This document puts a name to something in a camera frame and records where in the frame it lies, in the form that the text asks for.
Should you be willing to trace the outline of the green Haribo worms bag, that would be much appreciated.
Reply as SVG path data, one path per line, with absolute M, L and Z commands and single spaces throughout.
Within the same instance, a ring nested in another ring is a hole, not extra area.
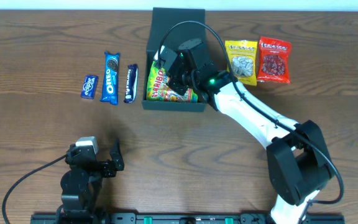
M 169 77 L 163 68 L 157 67 L 156 61 L 153 61 L 147 81 L 146 100 L 149 101 L 172 101 L 182 103 L 197 103 L 198 96 L 192 89 L 187 89 L 184 95 L 179 95 L 168 85 Z

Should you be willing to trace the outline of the dark green box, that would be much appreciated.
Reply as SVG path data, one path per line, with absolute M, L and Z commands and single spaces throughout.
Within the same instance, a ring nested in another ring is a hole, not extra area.
M 145 51 L 146 63 L 142 97 L 142 106 L 145 110 L 203 112 L 206 107 L 206 105 L 201 102 L 179 103 L 171 101 L 150 101 L 146 99 L 150 68 L 160 41 L 163 39 L 165 33 L 168 32 L 169 28 L 182 21 L 198 21 L 204 24 L 205 10 L 153 8 L 150 35 Z M 176 50 L 180 44 L 195 38 L 200 38 L 203 42 L 206 42 L 205 28 L 197 24 L 187 23 L 174 28 L 164 40 L 163 44 L 172 50 Z

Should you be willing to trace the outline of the yellow Hacks candy bag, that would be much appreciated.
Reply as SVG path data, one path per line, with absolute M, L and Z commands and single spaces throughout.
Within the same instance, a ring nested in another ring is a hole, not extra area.
M 258 42 L 253 40 L 226 40 L 226 53 L 234 76 L 243 84 L 256 86 L 255 63 Z

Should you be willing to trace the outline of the blue Oreo cookie pack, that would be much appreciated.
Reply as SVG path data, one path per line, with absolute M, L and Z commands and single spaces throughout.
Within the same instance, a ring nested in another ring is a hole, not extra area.
M 100 102 L 118 104 L 117 82 L 120 53 L 105 52 L 103 88 Z

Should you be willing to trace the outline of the dark purple chocolate bar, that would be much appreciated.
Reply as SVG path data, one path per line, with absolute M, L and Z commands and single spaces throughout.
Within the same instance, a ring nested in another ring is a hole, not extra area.
M 132 64 L 128 66 L 127 81 L 126 81 L 126 94 L 124 103 L 132 103 L 135 100 L 137 94 L 137 77 L 138 66 Z

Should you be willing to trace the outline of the red Hacks candy bag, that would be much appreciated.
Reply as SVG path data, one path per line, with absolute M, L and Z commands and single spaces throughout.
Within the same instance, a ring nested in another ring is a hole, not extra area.
M 291 54 L 291 43 L 261 37 L 259 40 L 258 82 L 275 82 L 290 84 L 288 59 Z

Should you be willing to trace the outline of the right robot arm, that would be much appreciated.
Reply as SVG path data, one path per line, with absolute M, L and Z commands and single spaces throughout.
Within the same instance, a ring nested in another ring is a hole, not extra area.
M 216 67 L 201 39 L 176 50 L 161 46 L 154 60 L 175 92 L 192 89 L 258 140 L 267 151 L 270 182 L 278 194 L 270 216 L 275 223 L 303 223 L 316 195 L 337 174 L 319 126 L 310 120 L 300 124 L 261 102 L 227 70 Z

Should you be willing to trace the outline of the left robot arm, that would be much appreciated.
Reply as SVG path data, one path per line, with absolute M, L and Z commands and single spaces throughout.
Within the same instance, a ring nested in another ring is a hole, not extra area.
M 57 210 L 56 223 L 109 223 L 109 214 L 96 207 L 103 180 L 124 170 L 120 142 L 115 140 L 109 151 L 110 159 L 98 161 L 99 147 L 94 136 L 82 137 L 70 145 L 65 162 L 70 170 L 63 175 L 62 205 Z

